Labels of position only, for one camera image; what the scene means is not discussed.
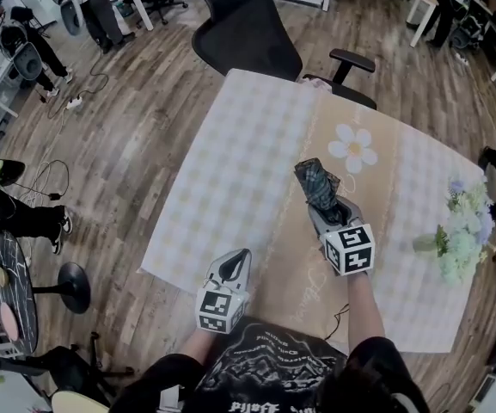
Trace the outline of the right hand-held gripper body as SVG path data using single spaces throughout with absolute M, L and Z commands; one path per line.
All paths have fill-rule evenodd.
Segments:
M 324 232 L 318 239 L 334 274 L 347 276 L 371 270 L 375 260 L 375 239 L 363 215 L 361 223 L 333 223 L 324 212 L 318 211 L 324 221 Z

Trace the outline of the pale pink cloth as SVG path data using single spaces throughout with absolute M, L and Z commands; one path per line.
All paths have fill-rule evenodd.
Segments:
M 327 92 L 332 93 L 333 88 L 329 83 L 321 80 L 320 78 L 308 78 L 304 77 L 301 79 L 301 84 L 310 86 L 315 89 L 326 90 Z

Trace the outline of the pale green glass vase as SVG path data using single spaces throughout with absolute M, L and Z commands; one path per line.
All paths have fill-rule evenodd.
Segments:
M 412 241 L 415 252 L 436 252 L 438 249 L 438 240 L 436 233 L 426 233 L 417 236 Z

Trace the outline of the black mesh office chair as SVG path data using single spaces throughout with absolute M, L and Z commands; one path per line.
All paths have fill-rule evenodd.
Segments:
M 371 98 L 343 85 L 353 67 L 374 72 L 373 60 L 335 48 L 329 57 L 340 65 L 333 78 L 303 74 L 303 61 L 273 0 L 203 1 L 210 18 L 194 32 L 192 46 L 197 55 L 221 75 L 237 69 L 295 83 L 301 83 L 304 77 L 320 78 L 332 86 L 332 94 L 367 108 L 377 108 Z

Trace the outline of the person's left forearm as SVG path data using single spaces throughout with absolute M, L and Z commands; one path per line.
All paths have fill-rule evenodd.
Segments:
M 198 363 L 204 364 L 215 338 L 214 332 L 196 329 L 184 342 L 180 354 L 190 356 Z

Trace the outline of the person's right forearm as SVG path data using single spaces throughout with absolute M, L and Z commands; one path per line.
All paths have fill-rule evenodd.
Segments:
M 372 337 L 385 337 L 383 320 L 374 298 L 370 277 L 365 272 L 347 276 L 349 303 L 348 346 L 352 352 Z

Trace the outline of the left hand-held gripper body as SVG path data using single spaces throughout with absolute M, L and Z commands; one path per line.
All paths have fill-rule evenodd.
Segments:
M 208 280 L 197 293 L 197 327 L 214 333 L 230 333 L 244 315 L 248 300 L 247 292 Z

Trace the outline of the dark plaid umbrella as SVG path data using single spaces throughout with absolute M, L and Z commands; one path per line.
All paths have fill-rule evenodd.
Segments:
M 320 211 L 337 206 L 336 192 L 340 179 L 326 171 L 319 158 L 299 162 L 294 167 L 294 173 L 309 205 Z

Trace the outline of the person's black printed t-shirt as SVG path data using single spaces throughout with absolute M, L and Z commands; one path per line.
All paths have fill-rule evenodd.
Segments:
M 389 339 L 348 355 L 320 338 L 245 317 L 211 342 L 206 363 L 168 354 L 128 385 L 109 413 L 157 413 L 178 389 L 181 413 L 430 413 Z

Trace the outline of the round black marble table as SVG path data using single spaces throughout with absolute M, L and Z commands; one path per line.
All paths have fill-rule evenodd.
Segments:
M 7 305 L 18 329 L 18 337 L 11 343 L 24 355 L 31 355 L 38 345 L 37 294 L 59 295 L 66 308 L 76 314 L 83 314 L 90 306 L 89 279 L 82 267 L 67 262 L 58 271 L 56 285 L 35 287 L 21 245 L 7 231 L 0 233 L 0 267 L 8 276 L 7 282 L 0 284 L 0 315 L 2 305 Z

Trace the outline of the white blue flower bouquet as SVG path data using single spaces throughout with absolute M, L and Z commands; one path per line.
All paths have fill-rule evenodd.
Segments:
M 450 180 L 446 200 L 449 216 L 435 234 L 438 266 L 446 282 L 464 282 L 487 259 L 495 226 L 492 204 L 484 176 L 470 184 Z

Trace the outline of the pink round plate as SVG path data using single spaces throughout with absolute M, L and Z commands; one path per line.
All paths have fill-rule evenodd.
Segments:
M 3 326 L 7 337 L 15 342 L 20 338 L 19 326 L 15 314 L 7 303 L 0 305 L 0 323 Z

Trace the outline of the beige round table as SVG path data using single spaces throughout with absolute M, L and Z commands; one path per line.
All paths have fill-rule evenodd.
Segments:
M 109 408 L 74 391 L 57 391 L 51 399 L 53 413 L 108 413 Z

